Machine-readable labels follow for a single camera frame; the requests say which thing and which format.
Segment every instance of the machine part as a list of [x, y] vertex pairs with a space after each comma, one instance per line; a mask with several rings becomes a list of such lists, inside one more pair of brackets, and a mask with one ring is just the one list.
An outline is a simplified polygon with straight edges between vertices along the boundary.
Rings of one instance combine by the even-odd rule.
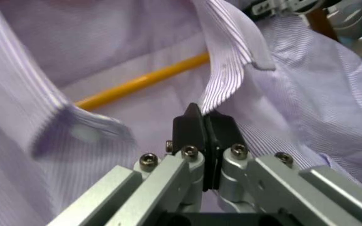
[[172, 153], [173, 152], [173, 141], [167, 140], [165, 142], [165, 152], [166, 153]]
[[196, 161], [197, 157], [198, 157], [198, 153], [199, 153], [199, 151], [198, 151], [197, 147], [192, 146], [192, 145], [184, 146], [181, 149], [182, 158], [185, 159], [187, 162]]
[[[177, 152], [175, 157], [182, 159], [182, 152]], [[202, 202], [203, 176], [205, 169], [205, 157], [201, 152], [197, 153], [195, 161], [189, 162], [189, 187], [177, 212], [199, 212]]]
[[277, 152], [275, 154], [275, 157], [277, 159], [279, 159], [283, 164], [285, 164], [286, 166], [288, 166], [289, 168], [293, 167], [293, 157], [291, 157], [291, 155], [285, 153], [285, 152]]
[[362, 225], [275, 157], [238, 161], [230, 152], [223, 154], [224, 172], [242, 184], [262, 211], [284, 209], [306, 226]]
[[190, 185], [188, 163], [167, 155], [105, 225], [155, 225], [164, 211], [178, 208]]
[[48, 226], [104, 225], [141, 183], [140, 173], [115, 166]]
[[280, 214], [164, 213], [156, 226], [299, 226]]
[[234, 121], [228, 115], [212, 111], [204, 117], [206, 133], [209, 141], [205, 155], [205, 178], [208, 189], [219, 189], [222, 170], [223, 152], [234, 144], [244, 145], [245, 141]]
[[300, 172], [300, 176], [362, 222], [362, 188], [328, 166]]
[[[227, 155], [229, 159], [234, 159], [231, 149], [224, 152], [223, 155]], [[240, 165], [247, 165], [249, 159], [252, 159], [251, 155], [247, 153], [247, 157], [239, 161]], [[228, 167], [228, 164], [223, 165], [226, 169], [222, 169], [219, 185], [219, 196], [217, 203], [220, 208], [227, 212], [247, 213], [256, 212], [255, 201], [250, 194], [248, 194], [242, 184], [235, 178], [230, 177], [225, 173], [232, 172], [233, 168]]]
[[191, 103], [184, 115], [173, 121], [173, 151], [175, 155], [187, 145], [195, 146], [205, 157], [203, 191], [218, 189], [224, 150], [245, 141], [234, 119], [212, 111], [202, 116], [197, 104]]
[[158, 165], [158, 158], [153, 153], [146, 153], [143, 154], [139, 158], [139, 165], [140, 168], [145, 172], [151, 172], [155, 169], [155, 167]]
[[233, 146], [231, 146], [231, 153], [233, 154], [233, 158], [243, 160], [247, 158], [248, 150], [244, 145], [233, 144]]

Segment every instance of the gray surface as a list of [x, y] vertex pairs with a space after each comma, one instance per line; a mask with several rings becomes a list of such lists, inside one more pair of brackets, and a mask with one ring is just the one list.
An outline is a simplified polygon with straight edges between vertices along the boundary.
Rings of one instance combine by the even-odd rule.
[[285, 209], [306, 226], [362, 225], [273, 156], [249, 161], [236, 178], [265, 212]]
[[188, 164], [167, 155], [106, 226], [153, 225], [163, 211], [175, 211], [189, 186]]
[[48, 226], [103, 225], [141, 183], [140, 173], [115, 166]]
[[[183, 159], [182, 152], [177, 152], [175, 157]], [[181, 202], [181, 206], [177, 209], [177, 211], [199, 212], [202, 203], [205, 157], [201, 152], [198, 152], [195, 161], [190, 161], [188, 165], [191, 185]]]
[[325, 167], [300, 172], [300, 176], [362, 222], [362, 188]]

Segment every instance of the yellow rod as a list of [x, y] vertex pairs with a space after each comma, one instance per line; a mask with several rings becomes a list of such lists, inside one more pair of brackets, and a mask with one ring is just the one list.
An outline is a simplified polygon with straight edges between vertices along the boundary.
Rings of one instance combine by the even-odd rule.
[[106, 105], [130, 93], [153, 85], [159, 81], [173, 77], [174, 75], [198, 67], [209, 62], [209, 54], [203, 53], [198, 56], [186, 59], [176, 64], [164, 67], [158, 71], [145, 74], [141, 77], [123, 83], [117, 87], [113, 87], [97, 93], [94, 96], [87, 97], [84, 100], [78, 101], [75, 104], [86, 111], [94, 110], [98, 107]]

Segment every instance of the shirt collar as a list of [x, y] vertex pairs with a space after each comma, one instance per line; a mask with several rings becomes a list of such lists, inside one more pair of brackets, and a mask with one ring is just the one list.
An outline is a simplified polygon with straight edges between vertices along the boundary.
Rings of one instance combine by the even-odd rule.
[[[269, 51], [254, 23], [222, 0], [193, 0], [211, 57], [211, 78], [200, 107], [210, 112], [244, 79], [244, 65], [273, 70]], [[31, 153], [43, 132], [72, 103], [25, 51], [0, 14], [0, 128]]]

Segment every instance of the lavender striped fabric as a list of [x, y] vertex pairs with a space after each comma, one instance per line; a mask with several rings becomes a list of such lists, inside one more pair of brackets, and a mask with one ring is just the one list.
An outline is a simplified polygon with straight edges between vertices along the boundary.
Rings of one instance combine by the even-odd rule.
[[[362, 183], [362, 61], [298, 17], [222, 0], [0, 0], [0, 225], [45, 225], [119, 164], [164, 154], [190, 102], [255, 156]], [[82, 99], [209, 50], [211, 63], [88, 113]], [[218, 211], [206, 193], [203, 210]]]

